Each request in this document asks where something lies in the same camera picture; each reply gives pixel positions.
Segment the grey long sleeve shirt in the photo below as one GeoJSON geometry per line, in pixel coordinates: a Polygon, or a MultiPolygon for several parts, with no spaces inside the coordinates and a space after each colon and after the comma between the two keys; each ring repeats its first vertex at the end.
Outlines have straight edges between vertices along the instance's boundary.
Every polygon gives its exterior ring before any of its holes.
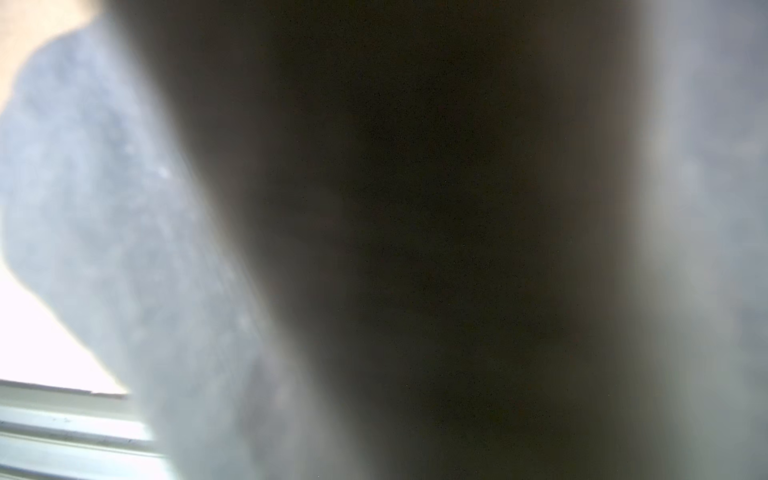
{"type": "Polygon", "coordinates": [[[183,479],[763,479],[763,1],[108,1],[5,260],[183,479]]]}

